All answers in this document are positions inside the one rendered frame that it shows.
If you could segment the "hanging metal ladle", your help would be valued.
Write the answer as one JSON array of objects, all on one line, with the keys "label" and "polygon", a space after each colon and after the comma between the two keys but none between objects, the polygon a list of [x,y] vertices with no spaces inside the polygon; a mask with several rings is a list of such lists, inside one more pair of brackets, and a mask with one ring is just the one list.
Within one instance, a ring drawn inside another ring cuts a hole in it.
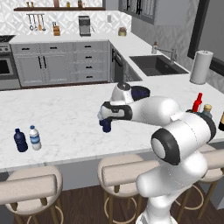
[{"label": "hanging metal ladle", "polygon": [[31,15],[30,14],[27,14],[28,17],[29,17],[29,21],[30,21],[30,30],[33,31],[33,25],[32,25],[32,20],[31,20]]}]

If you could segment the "steel oven with hob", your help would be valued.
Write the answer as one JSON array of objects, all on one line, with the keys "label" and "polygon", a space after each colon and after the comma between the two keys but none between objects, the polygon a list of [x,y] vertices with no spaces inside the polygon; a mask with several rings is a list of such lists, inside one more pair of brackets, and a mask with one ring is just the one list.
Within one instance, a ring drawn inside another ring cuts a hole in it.
[{"label": "steel oven with hob", "polygon": [[13,38],[14,35],[0,35],[0,90],[21,88],[10,46]]}]

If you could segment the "steel coffee machine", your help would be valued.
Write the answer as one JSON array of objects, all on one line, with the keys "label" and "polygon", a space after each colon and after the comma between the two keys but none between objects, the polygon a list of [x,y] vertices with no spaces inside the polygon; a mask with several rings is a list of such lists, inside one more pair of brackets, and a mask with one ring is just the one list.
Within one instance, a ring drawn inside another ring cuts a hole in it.
[{"label": "steel coffee machine", "polygon": [[91,35],[89,16],[79,16],[79,29],[82,37],[88,37]]}]

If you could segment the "clear plastic water bottle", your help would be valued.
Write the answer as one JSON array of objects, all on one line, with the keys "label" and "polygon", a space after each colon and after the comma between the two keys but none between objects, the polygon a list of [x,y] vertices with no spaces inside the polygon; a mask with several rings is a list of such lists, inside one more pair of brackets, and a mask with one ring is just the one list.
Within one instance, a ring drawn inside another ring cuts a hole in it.
[{"label": "clear plastic water bottle", "polygon": [[40,142],[40,136],[39,132],[36,130],[34,125],[30,126],[30,140],[31,140],[31,146],[35,151],[38,151],[41,149],[41,142]]}]

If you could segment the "dark dishwasher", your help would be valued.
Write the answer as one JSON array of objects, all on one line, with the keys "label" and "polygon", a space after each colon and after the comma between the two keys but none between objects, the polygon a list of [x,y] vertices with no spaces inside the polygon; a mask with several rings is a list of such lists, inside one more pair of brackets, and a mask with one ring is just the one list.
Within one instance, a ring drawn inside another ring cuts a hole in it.
[{"label": "dark dishwasher", "polygon": [[111,48],[110,74],[112,82],[142,80],[114,47]]}]

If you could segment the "black framed window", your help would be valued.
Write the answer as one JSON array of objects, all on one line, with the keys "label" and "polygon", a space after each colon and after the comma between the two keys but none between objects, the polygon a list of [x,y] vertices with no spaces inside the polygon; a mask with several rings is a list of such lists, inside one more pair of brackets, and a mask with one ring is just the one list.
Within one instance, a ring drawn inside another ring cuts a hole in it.
[{"label": "black framed window", "polygon": [[199,0],[187,56],[213,53],[210,69],[224,77],[224,0]]}]

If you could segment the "dark brown glass bottle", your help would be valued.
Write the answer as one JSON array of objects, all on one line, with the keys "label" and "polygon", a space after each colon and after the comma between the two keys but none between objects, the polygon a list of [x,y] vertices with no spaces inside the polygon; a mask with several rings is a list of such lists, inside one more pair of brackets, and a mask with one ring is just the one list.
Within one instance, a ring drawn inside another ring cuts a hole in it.
[{"label": "dark brown glass bottle", "polygon": [[219,123],[218,128],[219,128],[219,130],[224,131],[224,111],[223,111],[222,117],[220,119],[220,123]]}]

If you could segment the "small dark blue bottle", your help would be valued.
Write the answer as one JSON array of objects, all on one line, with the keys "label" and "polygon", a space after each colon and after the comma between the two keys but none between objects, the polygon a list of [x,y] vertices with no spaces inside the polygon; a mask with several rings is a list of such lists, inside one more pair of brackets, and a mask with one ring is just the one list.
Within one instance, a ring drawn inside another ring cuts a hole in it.
[{"label": "small dark blue bottle", "polygon": [[105,133],[109,133],[111,131],[111,120],[110,119],[100,120],[99,124],[102,126],[102,130]]}]

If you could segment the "grey cupboard run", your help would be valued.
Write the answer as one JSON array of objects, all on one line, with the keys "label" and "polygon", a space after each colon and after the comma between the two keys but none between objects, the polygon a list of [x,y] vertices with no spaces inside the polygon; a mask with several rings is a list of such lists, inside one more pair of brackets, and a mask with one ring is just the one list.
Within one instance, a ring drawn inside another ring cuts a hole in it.
[{"label": "grey cupboard run", "polygon": [[23,87],[108,80],[107,41],[13,43]]}]

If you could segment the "corked clear glass bottle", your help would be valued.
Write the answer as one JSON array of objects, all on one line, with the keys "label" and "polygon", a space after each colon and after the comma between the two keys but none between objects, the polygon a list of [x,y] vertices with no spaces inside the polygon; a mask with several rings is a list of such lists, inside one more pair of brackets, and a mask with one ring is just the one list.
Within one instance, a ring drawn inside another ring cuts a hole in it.
[{"label": "corked clear glass bottle", "polygon": [[212,114],[211,114],[211,109],[212,109],[212,106],[210,104],[205,104],[204,105],[204,109],[202,111],[202,113],[210,118],[212,118]]}]

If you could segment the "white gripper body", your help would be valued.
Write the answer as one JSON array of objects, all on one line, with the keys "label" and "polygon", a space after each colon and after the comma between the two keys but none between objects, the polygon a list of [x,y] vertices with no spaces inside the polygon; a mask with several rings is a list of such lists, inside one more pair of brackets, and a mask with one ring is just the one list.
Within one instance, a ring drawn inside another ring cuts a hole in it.
[{"label": "white gripper body", "polygon": [[105,105],[101,105],[100,110],[97,114],[97,117],[100,121],[107,119],[109,117],[108,108]]}]

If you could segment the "silver tap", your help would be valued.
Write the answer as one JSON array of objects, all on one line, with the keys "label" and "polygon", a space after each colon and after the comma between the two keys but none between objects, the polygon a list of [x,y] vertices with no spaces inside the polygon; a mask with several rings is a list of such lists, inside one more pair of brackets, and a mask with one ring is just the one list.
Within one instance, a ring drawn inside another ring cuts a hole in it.
[{"label": "silver tap", "polygon": [[173,65],[177,59],[177,50],[172,48],[171,50],[158,48],[159,51],[170,54],[170,64]]}]

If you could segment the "dark wooden wall shelf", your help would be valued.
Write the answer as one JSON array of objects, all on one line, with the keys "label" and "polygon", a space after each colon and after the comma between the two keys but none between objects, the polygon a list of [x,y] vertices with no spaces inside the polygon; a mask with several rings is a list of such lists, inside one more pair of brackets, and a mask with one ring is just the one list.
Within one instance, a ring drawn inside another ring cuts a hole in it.
[{"label": "dark wooden wall shelf", "polygon": [[17,7],[14,11],[105,11],[104,7]]}]

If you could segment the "grey wall cupboards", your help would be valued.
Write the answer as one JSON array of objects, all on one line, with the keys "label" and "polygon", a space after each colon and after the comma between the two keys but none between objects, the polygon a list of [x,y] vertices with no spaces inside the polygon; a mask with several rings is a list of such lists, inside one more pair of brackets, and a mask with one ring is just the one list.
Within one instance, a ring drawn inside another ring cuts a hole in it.
[{"label": "grey wall cupboards", "polygon": [[184,25],[191,0],[119,0],[119,10],[151,25]]}]

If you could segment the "dark kitchen sink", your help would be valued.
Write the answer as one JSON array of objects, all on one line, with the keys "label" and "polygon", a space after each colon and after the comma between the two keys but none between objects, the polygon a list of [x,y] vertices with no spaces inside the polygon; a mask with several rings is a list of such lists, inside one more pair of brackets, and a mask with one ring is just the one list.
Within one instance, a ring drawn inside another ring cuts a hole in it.
[{"label": "dark kitchen sink", "polygon": [[170,64],[164,55],[131,56],[133,62],[146,76],[161,76],[173,74],[187,74],[187,71],[177,64]]}]

